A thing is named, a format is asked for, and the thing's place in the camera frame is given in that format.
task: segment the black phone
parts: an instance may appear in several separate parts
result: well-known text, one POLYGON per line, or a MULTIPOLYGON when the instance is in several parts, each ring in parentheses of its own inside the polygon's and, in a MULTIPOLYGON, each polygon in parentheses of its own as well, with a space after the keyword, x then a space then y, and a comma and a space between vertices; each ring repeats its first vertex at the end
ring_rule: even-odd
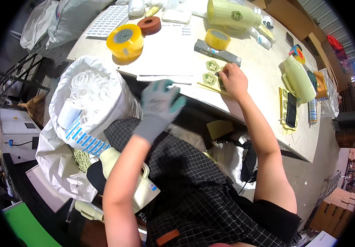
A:
POLYGON ((286 42, 290 45, 290 47, 294 46, 293 37, 288 32, 286 32, 286 42))
POLYGON ((286 114, 286 124, 291 128, 296 126, 296 116, 297 116, 297 98, 289 92, 287 94, 287 114, 286 114))

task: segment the corrugated metal wall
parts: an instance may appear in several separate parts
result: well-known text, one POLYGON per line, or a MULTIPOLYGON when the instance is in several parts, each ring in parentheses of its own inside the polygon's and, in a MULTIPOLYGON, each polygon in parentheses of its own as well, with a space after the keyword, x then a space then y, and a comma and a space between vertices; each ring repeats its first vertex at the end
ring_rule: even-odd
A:
POLYGON ((325 0, 298 1, 313 19, 317 19, 320 23, 319 27, 326 35, 332 35, 342 44, 346 54, 350 56, 348 57, 349 62, 354 62, 355 46, 353 45, 352 38, 327 2, 325 0))

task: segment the black and white checkered clothing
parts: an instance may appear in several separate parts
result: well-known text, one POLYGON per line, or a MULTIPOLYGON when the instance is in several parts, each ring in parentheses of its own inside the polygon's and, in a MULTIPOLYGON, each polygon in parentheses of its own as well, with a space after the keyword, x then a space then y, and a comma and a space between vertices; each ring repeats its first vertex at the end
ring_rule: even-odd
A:
MULTIPOLYGON (((105 135, 122 152, 139 119, 115 121, 105 135)), ((216 164, 189 143, 163 132, 145 161, 160 194, 145 207, 147 246, 172 230, 180 236, 165 246, 204 246, 243 242, 261 247, 287 246, 251 220, 232 200, 236 193, 216 164)))

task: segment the spray can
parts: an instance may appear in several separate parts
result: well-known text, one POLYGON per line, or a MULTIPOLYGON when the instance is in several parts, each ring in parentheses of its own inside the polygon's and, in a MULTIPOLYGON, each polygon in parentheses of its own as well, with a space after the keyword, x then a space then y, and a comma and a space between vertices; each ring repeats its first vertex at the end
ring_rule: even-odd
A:
POLYGON ((308 111, 309 111, 309 122, 312 125, 317 123, 317 108, 316 108, 316 99, 308 102, 308 111))

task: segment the broom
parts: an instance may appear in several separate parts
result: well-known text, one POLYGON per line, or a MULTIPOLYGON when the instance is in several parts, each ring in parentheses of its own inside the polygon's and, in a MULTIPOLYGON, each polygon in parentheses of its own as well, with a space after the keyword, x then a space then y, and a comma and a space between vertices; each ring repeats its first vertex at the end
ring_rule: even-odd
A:
POLYGON ((28 115, 35 121, 38 126, 43 126, 44 121, 44 94, 39 94, 27 103, 18 103, 17 106, 27 108, 28 115))

